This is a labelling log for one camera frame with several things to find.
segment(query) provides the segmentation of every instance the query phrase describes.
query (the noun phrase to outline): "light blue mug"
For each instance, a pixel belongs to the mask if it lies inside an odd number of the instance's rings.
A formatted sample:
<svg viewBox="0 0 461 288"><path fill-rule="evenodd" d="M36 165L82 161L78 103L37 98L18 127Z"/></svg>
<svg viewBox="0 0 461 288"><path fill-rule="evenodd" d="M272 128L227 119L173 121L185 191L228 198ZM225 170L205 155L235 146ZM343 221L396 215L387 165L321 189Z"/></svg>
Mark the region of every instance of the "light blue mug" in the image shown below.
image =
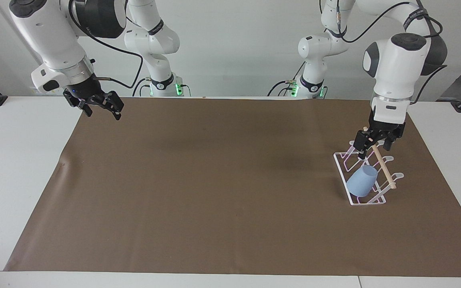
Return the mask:
<svg viewBox="0 0 461 288"><path fill-rule="evenodd" d="M369 165L362 165L346 182L348 192L364 197L369 194L378 177L378 171Z"/></svg>

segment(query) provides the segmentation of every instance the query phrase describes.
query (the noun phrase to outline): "table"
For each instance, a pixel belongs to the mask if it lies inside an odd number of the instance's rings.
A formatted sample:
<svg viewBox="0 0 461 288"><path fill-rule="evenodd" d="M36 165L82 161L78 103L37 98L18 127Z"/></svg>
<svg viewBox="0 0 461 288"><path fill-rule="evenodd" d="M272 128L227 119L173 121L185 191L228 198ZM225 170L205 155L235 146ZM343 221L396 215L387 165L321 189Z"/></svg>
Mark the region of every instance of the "table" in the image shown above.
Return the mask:
<svg viewBox="0 0 461 288"><path fill-rule="evenodd" d="M11 97L0 107L0 286L461 286L461 278L1 272L80 114L63 97ZM409 114L461 205L461 114L437 102L410 106Z"/></svg>

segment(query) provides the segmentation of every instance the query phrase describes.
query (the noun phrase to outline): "brown tabletop covering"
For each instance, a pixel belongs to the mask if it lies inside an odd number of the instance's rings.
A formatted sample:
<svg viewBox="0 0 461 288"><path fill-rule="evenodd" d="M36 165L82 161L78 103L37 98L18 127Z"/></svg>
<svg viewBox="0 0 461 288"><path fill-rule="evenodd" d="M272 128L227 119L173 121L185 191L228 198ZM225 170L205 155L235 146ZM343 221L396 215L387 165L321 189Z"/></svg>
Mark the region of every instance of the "brown tabletop covering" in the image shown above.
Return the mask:
<svg viewBox="0 0 461 288"><path fill-rule="evenodd" d="M405 178L364 207L333 153L368 102L124 102L81 116L5 270L461 277L461 207L409 118L384 152Z"/></svg>

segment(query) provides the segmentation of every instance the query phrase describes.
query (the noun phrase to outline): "wooden handle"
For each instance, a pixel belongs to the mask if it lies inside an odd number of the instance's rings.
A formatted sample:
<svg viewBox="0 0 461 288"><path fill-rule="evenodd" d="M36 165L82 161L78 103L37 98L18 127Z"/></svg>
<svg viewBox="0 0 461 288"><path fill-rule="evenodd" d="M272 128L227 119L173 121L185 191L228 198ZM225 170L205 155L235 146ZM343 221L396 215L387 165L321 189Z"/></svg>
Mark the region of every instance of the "wooden handle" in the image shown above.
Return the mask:
<svg viewBox="0 0 461 288"><path fill-rule="evenodd" d="M380 155L380 151L378 150L378 147L376 145L373 145L372 148L377 156L378 162L380 163L382 170L384 171L385 177L387 178L387 181L389 182L389 186L391 187L391 189L396 189L396 183L392 180L392 176L390 175L389 169L385 165L382 155Z"/></svg>

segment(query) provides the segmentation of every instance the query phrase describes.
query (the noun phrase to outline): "black oval cap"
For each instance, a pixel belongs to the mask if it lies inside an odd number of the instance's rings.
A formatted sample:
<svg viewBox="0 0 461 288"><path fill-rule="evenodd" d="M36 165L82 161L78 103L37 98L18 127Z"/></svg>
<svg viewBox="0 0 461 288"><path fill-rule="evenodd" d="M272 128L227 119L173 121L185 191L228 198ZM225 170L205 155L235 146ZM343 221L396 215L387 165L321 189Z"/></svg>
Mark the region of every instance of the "black oval cap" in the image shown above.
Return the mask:
<svg viewBox="0 0 461 288"><path fill-rule="evenodd" d="M399 33L392 36L391 41L396 46L399 46L408 51L417 51L426 45L426 39L414 33Z"/></svg>
<svg viewBox="0 0 461 288"><path fill-rule="evenodd" d="M10 11L19 18L28 18L44 6L47 0L11 0Z"/></svg>

